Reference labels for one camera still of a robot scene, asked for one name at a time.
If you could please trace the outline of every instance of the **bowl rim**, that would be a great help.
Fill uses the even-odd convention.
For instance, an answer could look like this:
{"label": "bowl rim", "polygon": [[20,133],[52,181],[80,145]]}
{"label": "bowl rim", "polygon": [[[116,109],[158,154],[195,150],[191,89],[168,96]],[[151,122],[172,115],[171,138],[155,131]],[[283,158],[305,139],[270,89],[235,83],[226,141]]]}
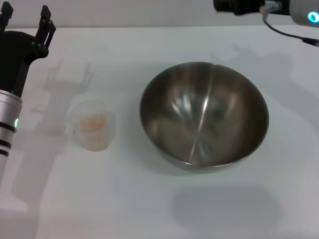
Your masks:
{"label": "bowl rim", "polygon": [[[259,94],[260,98],[262,99],[264,105],[265,105],[265,109],[266,109],[266,121],[267,121],[267,126],[266,126],[266,130],[265,130],[265,133],[262,137],[262,139],[260,140],[260,142],[256,145],[256,147],[251,150],[251,152],[247,155],[245,155],[244,157],[242,158],[239,158],[233,162],[230,162],[230,163],[225,163],[225,164],[220,164],[220,165],[205,165],[205,166],[201,166],[201,165],[194,165],[194,164],[191,164],[191,163],[188,163],[188,162],[185,162],[179,158],[176,158],[175,156],[171,155],[170,153],[166,152],[164,149],[162,149],[157,143],[154,142],[154,140],[152,140],[149,136],[149,134],[147,133],[146,129],[145,129],[145,126],[143,124],[143,121],[142,121],[142,115],[141,115],[141,104],[142,104],[142,101],[143,101],[143,97],[145,95],[145,92],[146,90],[148,89],[148,87],[155,81],[155,79],[163,74],[164,72],[166,71],[169,71],[171,70],[172,68],[175,68],[175,67],[178,67],[178,66],[182,66],[182,65],[190,65],[190,64],[207,64],[207,65],[211,65],[211,66],[217,66],[217,67],[222,67],[224,69],[227,69],[227,70],[230,70],[236,74],[239,74],[240,76],[244,77],[248,82],[249,84],[252,85],[252,87],[256,90],[256,92]],[[212,62],[205,62],[205,61],[193,61],[193,62],[185,62],[185,63],[180,63],[180,64],[177,64],[177,65],[174,65],[174,66],[171,66],[171,67],[168,67],[167,69],[159,72],[155,77],[153,77],[151,79],[151,81],[146,85],[145,89],[143,90],[143,93],[142,93],[142,96],[141,96],[141,99],[140,99],[140,104],[139,104],[139,115],[140,115],[140,122],[141,122],[141,125],[142,125],[142,128],[144,130],[144,133],[146,134],[146,136],[149,138],[149,140],[152,142],[152,144],[156,147],[156,148],[159,148],[163,153],[167,154],[168,156],[172,157],[173,159],[183,163],[183,164],[186,164],[188,166],[191,166],[191,167],[195,167],[195,168],[220,168],[220,167],[225,167],[225,166],[229,166],[229,165],[232,165],[232,164],[235,164],[235,163],[238,163],[242,160],[244,160],[245,158],[249,157],[250,155],[252,155],[259,147],[260,145],[263,143],[263,141],[265,140],[265,137],[267,135],[267,132],[268,132],[268,129],[269,129],[269,110],[268,110],[268,106],[267,106],[267,103],[263,97],[263,95],[261,94],[261,92],[258,90],[258,88],[255,86],[254,83],[252,83],[247,77],[245,77],[243,74],[239,73],[238,71],[235,71],[227,66],[223,66],[223,65],[220,65],[220,64],[217,64],[217,63],[212,63]]]}

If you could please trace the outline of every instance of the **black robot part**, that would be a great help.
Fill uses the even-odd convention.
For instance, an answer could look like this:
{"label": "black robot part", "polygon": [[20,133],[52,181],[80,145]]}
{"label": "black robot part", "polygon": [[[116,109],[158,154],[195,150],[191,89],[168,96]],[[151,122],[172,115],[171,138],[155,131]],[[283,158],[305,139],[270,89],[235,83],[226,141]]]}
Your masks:
{"label": "black robot part", "polygon": [[[289,0],[278,0],[282,9],[274,14],[289,15]],[[216,11],[232,12],[235,15],[259,12],[259,8],[265,5],[265,0],[213,0]]]}
{"label": "black robot part", "polygon": [[21,97],[30,64],[49,54],[49,46],[56,30],[50,20],[51,12],[42,7],[36,36],[19,31],[5,31],[13,8],[5,1],[0,14],[0,90]]}

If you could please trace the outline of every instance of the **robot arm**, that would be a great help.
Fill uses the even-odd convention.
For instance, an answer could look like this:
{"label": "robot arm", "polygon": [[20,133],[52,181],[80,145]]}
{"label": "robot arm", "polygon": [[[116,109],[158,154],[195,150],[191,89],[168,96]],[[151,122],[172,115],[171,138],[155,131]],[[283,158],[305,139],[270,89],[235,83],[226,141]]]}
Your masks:
{"label": "robot arm", "polygon": [[30,64],[47,57],[55,32],[51,13],[43,6],[36,36],[5,31],[13,8],[4,2],[0,14],[0,157],[7,157],[22,108],[22,91]]}
{"label": "robot arm", "polygon": [[216,11],[235,15],[260,12],[263,22],[273,31],[304,43],[319,46],[319,40],[281,32],[267,22],[269,13],[290,15],[297,25],[319,27],[319,0],[213,0]]}

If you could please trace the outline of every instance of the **blue indicator light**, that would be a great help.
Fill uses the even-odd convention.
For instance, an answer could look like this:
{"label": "blue indicator light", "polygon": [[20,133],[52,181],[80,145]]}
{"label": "blue indicator light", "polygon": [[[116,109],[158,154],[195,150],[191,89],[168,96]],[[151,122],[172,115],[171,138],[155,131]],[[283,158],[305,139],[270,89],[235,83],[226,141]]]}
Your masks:
{"label": "blue indicator light", "polygon": [[311,22],[319,22],[319,14],[315,11],[309,12],[308,19]]}

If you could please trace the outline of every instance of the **metal bowl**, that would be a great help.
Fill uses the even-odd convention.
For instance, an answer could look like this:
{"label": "metal bowl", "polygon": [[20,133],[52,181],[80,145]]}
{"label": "metal bowl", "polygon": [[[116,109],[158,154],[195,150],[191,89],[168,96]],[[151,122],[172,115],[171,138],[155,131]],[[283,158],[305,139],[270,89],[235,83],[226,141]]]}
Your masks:
{"label": "metal bowl", "polygon": [[146,87],[142,126],[173,163],[213,169],[253,153],[266,136],[269,115],[258,89],[238,72],[212,63],[173,66]]}

